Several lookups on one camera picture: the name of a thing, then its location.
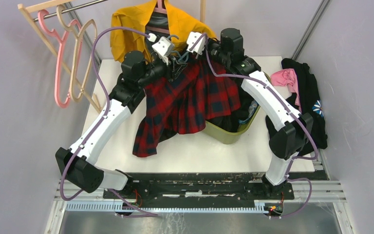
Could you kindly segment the grey blue plastic hanger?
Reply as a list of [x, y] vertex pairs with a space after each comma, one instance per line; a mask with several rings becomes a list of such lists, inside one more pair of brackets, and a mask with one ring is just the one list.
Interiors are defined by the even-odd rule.
[[[172, 38], [179, 39], [179, 37], [175, 34], [171, 34], [167, 36], [168, 40], [171, 40]], [[187, 63], [189, 52], [185, 52], [183, 49], [177, 48], [174, 46], [174, 49], [171, 51], [172, 54], [175, 54], [177, 56], [177, 61], [180, 63]]]

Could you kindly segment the red plaid skirt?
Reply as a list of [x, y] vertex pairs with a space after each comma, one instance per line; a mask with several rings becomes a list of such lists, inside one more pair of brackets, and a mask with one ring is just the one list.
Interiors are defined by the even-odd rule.
[[160, 78], [148, 85], [144, 89], [146, 116], [138, 127], [133, 155], [155, 155], [163, 133], [194, 134], [205, 128], [207, 120], [238, 110], [241, 102], [237, 84], [230, 78], [215, 76], [224, 73], [219, 64], [210, 67], [206, 60], [197, 60], [176, 80]]

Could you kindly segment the yellow skirt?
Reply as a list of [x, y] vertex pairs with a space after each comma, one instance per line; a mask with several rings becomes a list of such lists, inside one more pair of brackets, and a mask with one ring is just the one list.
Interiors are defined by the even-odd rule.
[[[145, 32], [146, 25], [150, 20], [156, 2], [155, 0], [151, 0], [147, 3], [117, 10], [112, 15], [111, 27], [122, 26]], [[177, 48], [184, 50], [190, 32], [207, 33], [210, 38], [216, 37], [214, 31], [203, 22], [171, 5], [167, 0], [164, 3], [168, 14], [169, 32], [179, 37], [179, 39], [171, 39], [171, 42]], [[122, 62], [125, 54], [130, 51], [140, 51], [143, 53], [145, 59], [151, 59], [145, 37], [132, 31], [111, 31], [110, 47], [114, 60], [119, 62]]]

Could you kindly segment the pink plastic hanger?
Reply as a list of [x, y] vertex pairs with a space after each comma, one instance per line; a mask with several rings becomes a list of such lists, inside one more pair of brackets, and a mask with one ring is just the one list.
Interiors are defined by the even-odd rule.
[[168, 14], [163, 0], [158, 0], [153, 9], [146, 29], [152, 32], [157, 32], [169, 36]]
[[[59, 23], [64, 28], [64, 33], [61, 36], [56, 29], [49, 29], [46, 26], [44, 17], [49, 15], [49, 12], [46, 9], [42, 9], [38, 11], [37, 18], [38, 23], [43, 30], [43, 32], [51, 38], [55, 38], [58, 42], [58, 51], [56, 53], [56, 74], [55, 74], [55, 89], [54, 89], [54, 97], [55, 102], [58, 107], [60, 108], [67, 108], [70, 104], [70, 101], [73, 100], [75, 102], [79, 102], [82, 99], [82, 95], [84, 93], [84, 83], [80, 83], [76, 79], [76, 69], [79, 65], [79, 60], [82, 51], [82, 39], [79, 37], [79, 33], [81, 32], [82, 25], [77, 19], [72, 19], [69, 23], [67, 23], [62, 17], [62, 11], [65, 10], [66, 7], [62, 4], [56, 6], [56, 17], [58, 18]], [[67, 40], [70, 34], [74, 35], [75, 38], [75, 51], [74, 51], [74, 58], [73, 58], [73, 65], [71, 69], [67, 69], [70, 73], [70, 85], [69, 90], [67, 93], [66, 98], [63, 100], [60, 95], [61, 91], [61, 74], [62, 74], [62, 67], [63, 67], [63, 56], [64, 51], [66, 48]]]

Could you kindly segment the black skirt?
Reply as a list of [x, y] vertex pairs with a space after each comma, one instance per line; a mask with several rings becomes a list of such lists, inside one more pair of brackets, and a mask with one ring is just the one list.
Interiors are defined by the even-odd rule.
[[240, 108], [236, 111], [233, 111], [230, 115], [223, 116], [223, 117], [215, 117], [212, 119], [207, 120], [207, 122], [227, 131], [227, 132], [238, 132], [239, 128], [242, 126], [238, 123], [238, 118], [241, 116], [242, 111], [246, 111], [248, 109], [248, 105], [254, 99], [252, 97], [241, 97], [240, 98]]

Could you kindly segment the olive green plastic basket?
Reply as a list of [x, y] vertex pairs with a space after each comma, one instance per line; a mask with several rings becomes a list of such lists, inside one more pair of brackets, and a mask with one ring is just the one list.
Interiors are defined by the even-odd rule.
[[239, 131], [235, 133], [227, 132], [207, 122], [207, 120], [209, 119], [227, 116], [230, 115], [233, 111], [238, 110], [241, 106], [241, 97], [252, 97], [243, 89], [242, 83], [244, 81], [245, 79], [242, 78], [224, 78], [223, 82], [226, 85], [224, 91], [227, 97], [226, 103], [222, 103], [219, 99], [210, 103], [211, 115], [206, 119], [206, 127], [204, 128], [204, 133], [223, 144], [228, 145], [237, 142], [240, 136], [250, 128], [253, 120], [261, 109], [261, 106], [259, 105], [259, 108], [257, 109], [255, 115], [251, 118], [250, 122], [248, 124], [242, 125], [239, 128]]

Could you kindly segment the blue floral skirt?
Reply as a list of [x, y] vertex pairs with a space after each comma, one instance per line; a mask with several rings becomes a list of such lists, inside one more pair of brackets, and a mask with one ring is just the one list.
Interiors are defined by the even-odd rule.
[[250, 121], [250, 119], [255, 115], [258, 108], [259, 104], [255, 100], [251, 101], [248, 105], [247, 112], [242, 111], [241, 116], [238, 118], [238, 123], [240, 125], [247, 124]]

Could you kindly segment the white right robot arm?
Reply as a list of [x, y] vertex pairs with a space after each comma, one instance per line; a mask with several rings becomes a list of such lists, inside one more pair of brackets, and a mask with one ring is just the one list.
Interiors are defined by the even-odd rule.
[[274, 199], [281, 193], [281, 186], [288, 182], [293, 161], [302, 158], [299, 153], [307, 143], [318, 149], [311, 136], [313, 117], [302, 114], [289, 104], [267, 79], [261, 67], [245, 55], [243, 37], [238, 29], [226, 28], [219, 40], [206, 33], [190, 32], [187, 51], [205, 54], [209, 66], [216, 62], [224, 66], [226, 73], [220, 77], [241, 78], [241, 88], [252, 96], [270, 118], [276, 133], [270, 137], [273, 154], [269, 168], [262, 178], [262, 194]]

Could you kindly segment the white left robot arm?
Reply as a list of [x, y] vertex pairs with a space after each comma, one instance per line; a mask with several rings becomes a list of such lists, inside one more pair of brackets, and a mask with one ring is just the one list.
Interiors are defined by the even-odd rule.
[[121, 63], [122, 73], [107, 94], [106, 104], [98, 117], [68, 149], [61, 147], [57, 150], [61, 184], [69, 181], [87, 193], [98, 188], [114, 189], [120, 197], [130, 197], [134, 186], [128, 182], [129, 176], [118, 169], [97, 168], [98, 158], [119, 126], [144, 99], [144, 88], [159, 78], [177, 79], [186, 66], [187, 58], [177, 58], [172, 54], [160, 58], [154, 53], [153, 61], [148, 62], [140, 51], [128, 52]]

